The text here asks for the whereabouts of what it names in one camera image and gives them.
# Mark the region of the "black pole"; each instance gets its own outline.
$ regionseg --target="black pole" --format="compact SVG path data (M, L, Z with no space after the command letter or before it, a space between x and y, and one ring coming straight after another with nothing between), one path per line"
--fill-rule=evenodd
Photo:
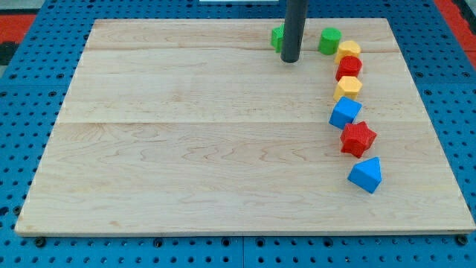
M283 48L281 50L281 59L285 63L294 63L299 60L308 3L309 0L287 1Z

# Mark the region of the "block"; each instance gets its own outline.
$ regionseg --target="block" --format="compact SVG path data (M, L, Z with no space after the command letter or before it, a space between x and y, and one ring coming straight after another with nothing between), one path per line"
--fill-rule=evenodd
M324 55L332 55L337 52L342 33L336 28L325 28L321 32L318 51Z
M271 31L271 45L276 53L281 52L283 46L284 23L280 27L276 27Z
M334 100L339 101L342 96L355 100L361 88L362 83L357 77L343 76L335 87Z
M342 58L335 73L335 79L339 81L343 76L358 77L362 68L362 61L358 57L345 56Z
M347 179L355 183L360 188L373 194L373 192L380 185L380 182L382 182L380 158L374 157L372 159L355 164Z
M329 124L343 130L345 124L351 124L354 122L360 108L362 108L362 104L347 97L342 97L334 106Z
M365 122L346 124L341 134L342 153L351 153L361 158L365 150L372 146L377 133L372 131Z
M337 54L335 55L334 63L339 64L345 56L360 56L360 45L356 41L349 40L342 42L337 48Z

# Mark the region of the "yellow hexagon block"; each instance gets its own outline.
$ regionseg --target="yellow hexagon block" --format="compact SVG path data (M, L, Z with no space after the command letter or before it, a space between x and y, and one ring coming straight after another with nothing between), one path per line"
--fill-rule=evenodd
M343 76L335 87L334 100L339 101L342 96L355 100L361 87L362 83L357 77Z
M337 54L335 55L334 63L339 64L341 59L345 56L358 57L361 49L355 41L349 40L339 44L337 48Z

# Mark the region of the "blue cube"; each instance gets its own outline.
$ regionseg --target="blue cube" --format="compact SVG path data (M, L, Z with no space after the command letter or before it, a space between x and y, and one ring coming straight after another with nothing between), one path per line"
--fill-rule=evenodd
M373 194L380 185L380 182L382 182L380 158L374 157L355 164L352 171L350 171L348 179Z
M360 108L362 108L362 104L347 97L342 97L334 106L329 124L343 130L345 124L354 122Z

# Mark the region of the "blue perforated surface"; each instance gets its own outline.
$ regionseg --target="blue perforated surface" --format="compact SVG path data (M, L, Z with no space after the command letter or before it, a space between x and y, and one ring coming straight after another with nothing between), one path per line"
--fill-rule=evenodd
M475 267L476 236L34 238L13 232L98 18L276 18L198 0L49 0L0 79L0 267ZM451 168L476 211L476 73L431 0L311 0L309 17L388 18Z

